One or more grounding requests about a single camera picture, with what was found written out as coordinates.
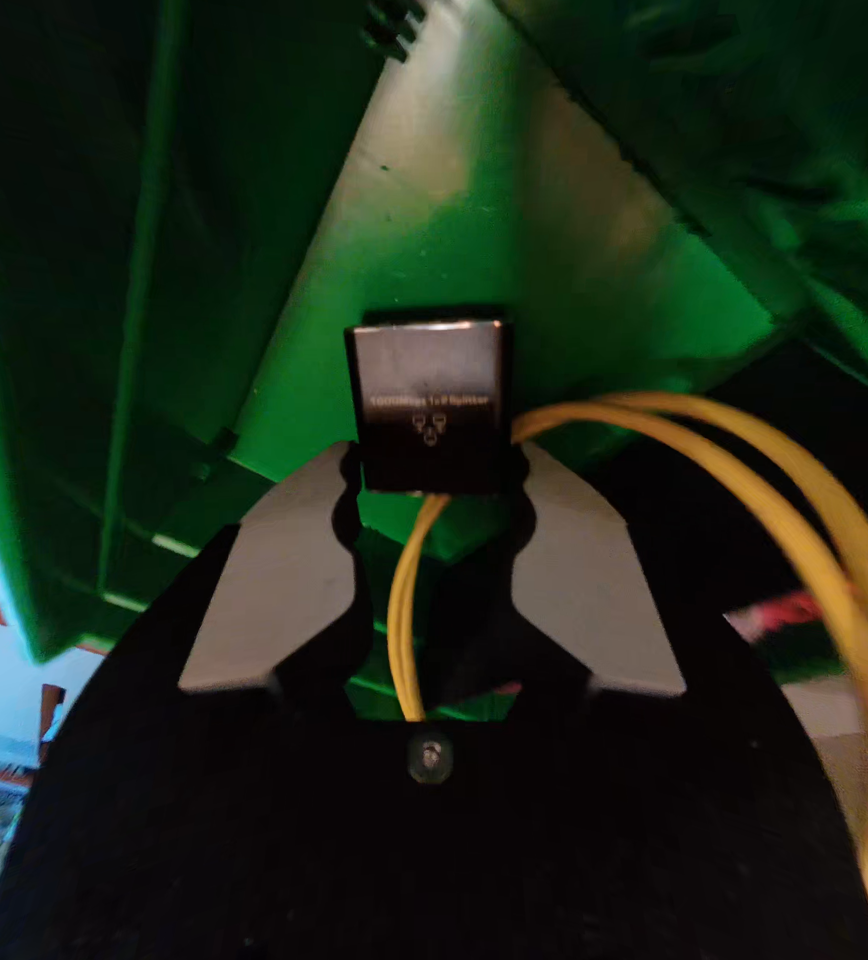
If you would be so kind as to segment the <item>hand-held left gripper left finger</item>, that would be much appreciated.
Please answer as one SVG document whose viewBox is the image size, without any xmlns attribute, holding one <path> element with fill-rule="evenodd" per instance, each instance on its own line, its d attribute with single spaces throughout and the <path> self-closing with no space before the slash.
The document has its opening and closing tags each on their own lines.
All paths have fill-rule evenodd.
<svg viewBox="0 0 868 960">
<path fill-rule="evenodd" d="M 339 441 L 243 516 L 181 691 L 320 697 L 346 685 L 368 654 L 359 490 L 358 446 Z"/>
</svg>

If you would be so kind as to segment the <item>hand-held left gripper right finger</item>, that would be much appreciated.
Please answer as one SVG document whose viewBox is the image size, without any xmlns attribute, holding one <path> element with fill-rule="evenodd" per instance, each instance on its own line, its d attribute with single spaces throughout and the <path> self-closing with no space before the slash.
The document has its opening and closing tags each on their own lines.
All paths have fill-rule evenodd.
<svg viewBox="0 0 868 960">
<path fill-rule="evenodd" d="M 512 566 L 512 604 L 571 654 L 596 687 L 655 697 L 686 690 L 627 523 L 534 442 L 523 489 L 535 527 Z"/>
</svg>

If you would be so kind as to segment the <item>black ethernet splitter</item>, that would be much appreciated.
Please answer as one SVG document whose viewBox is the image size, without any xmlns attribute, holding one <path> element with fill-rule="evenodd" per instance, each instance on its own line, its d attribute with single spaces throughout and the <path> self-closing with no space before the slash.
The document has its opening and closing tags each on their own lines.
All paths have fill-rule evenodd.
<svg viewBox="0 0 868 960">
<path fill-rule="evenodd" d="M 513 330 L 494 305 L 371 311 L 344 330 L 365 487 L 494 497 L 512 476 Z"/>
</svg>

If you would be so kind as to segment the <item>green plastic bin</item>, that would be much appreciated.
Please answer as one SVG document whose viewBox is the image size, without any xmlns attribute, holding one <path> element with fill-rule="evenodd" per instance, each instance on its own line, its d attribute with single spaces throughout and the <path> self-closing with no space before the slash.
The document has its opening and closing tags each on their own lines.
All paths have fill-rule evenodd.
<svg viewBox="0 0 868 960">
<path fill-rule="evenodd" d="M 109 645 L 356 433 L 344 330 L 513 402 L 725 394 L 868 510 L 868 2 L 0 2 L 0 606 Z"/>
</svg>

